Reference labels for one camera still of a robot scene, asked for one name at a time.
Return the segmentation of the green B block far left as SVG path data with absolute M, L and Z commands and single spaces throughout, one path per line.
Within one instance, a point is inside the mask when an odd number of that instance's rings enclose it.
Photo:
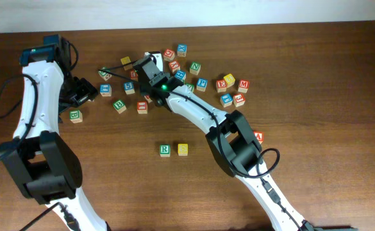
M 81 123 L 83 121 L 83 114 L 80 110 L 72 110 L 69 112 L 69 119 L 72 123 Z

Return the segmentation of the blue P block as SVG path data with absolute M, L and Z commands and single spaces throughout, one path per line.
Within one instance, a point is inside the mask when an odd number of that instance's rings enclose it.
M 204 78 L 199 78 L 197 80 L 196 89 L 204 92 L 207 88 L 207 85 L 208 85 L 208 80 L 206 80 Z

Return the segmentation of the red K block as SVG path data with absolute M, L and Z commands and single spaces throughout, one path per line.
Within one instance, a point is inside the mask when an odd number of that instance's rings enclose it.
M 177 60 L 169 62 L 169 69 L 172 74 L 175 74 L 177 71 L 181 69 L 181 66 Z

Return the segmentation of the red Y block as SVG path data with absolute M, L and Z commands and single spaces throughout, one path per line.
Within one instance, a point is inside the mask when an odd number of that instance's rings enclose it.
M 146 99 L 146 101 L 147 101 L 148 103 L 151 103 L 151 102 L 152 102 L 152 100 L 151 100 L 151 98 L 150 98 L 149 95 L 145 95 L 144 98 Z

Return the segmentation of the green b block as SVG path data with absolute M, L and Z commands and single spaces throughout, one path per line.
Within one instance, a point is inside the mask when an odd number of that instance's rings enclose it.
M 119 113 L 123 113 L 124 111 L 126 111 L 126 105 L 124 104 L 124 102 L 122 100 L 117 100 L 116 102 L 113 103 L 113 107 L 114 109 Z
M 83 114 L 80 110 L 72 110 L 69 112 L 69 119 L 72 123 L 81 123 L 83 121 Z

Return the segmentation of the red M block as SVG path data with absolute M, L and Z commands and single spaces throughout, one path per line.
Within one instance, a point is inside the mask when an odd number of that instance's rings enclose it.
M 249 81 L 240 80 L 238 84 L 238 91 L 242 93 L 247 93 L 249 89 Z

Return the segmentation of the green R block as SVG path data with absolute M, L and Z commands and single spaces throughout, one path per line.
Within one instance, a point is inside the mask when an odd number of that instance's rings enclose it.
M 161 157 L 170 157 L 171 156 L 171 145 L 170 144 L 161 144 L 160 145 L 160 156 Z

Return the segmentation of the yellow S block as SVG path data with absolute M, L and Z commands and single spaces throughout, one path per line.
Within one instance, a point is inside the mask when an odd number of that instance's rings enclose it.
M 179 156 L 188 155 L 188 144 L 178 144 L 178 155 Z

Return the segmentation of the green J block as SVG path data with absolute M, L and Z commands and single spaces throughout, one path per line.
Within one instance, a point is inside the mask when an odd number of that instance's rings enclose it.
M 110 70 L 107 67 L 102 67 L 100 70 L 98 70 L 98 74 L 104 81 L 108 81 L 112 77 Z

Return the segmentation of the yellow block by E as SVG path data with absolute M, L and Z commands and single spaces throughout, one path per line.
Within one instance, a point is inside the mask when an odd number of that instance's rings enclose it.
M 226 82 L 226 87 L 227 88 L 234 86 L 234 84 L 235 84 L 235 78 L 234 78 L 234 76 L 231 73 L 225 75 L 223 77 L 223 79 Z

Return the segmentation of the blue 5 block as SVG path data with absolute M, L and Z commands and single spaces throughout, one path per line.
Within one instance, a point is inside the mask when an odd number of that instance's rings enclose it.
M 135 88 L 133 82 L 126 82 L 124 83 L 124 91 L 127 95 L 134 94 Z

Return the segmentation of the blue X block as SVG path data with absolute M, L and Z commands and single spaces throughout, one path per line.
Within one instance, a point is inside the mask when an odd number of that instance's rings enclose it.
M 186 55 L 187 55 L 187 45 L 186 44 L 178 44 L 177 54 L 178 54 L 178 56 L 186 57 Z

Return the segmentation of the green V block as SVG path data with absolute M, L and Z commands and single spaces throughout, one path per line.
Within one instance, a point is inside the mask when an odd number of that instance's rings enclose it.
M 189 83 L 186 83 L 185 85 L 188 87 L 188 89 L 189 89 L 190 92 L 194 91 L 194 85 L 189 84 Z

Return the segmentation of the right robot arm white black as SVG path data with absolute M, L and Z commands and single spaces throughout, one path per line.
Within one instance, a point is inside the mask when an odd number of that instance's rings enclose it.
M 239 179 L 256 198 L 274 230 L 316 230 L 285 198 L 271 176 L 278 165 L 267 167 L 264 150 L 239 111 L 227 113 L 197 97 L 181 80 L 163 72 L 156 55 L 133 64 L 142 94 L 159 107 L 181 115 L 204 132 L 213 157 L 229 176 Z

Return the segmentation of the red E block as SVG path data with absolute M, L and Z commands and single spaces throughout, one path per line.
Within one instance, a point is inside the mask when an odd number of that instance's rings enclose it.
M 220 92 L 226 92 L 227 90 L 227 83 L 225 80 L 217 80 L 216 81 L 216 89 L 217 89 L 217 92 L 220 93 Z

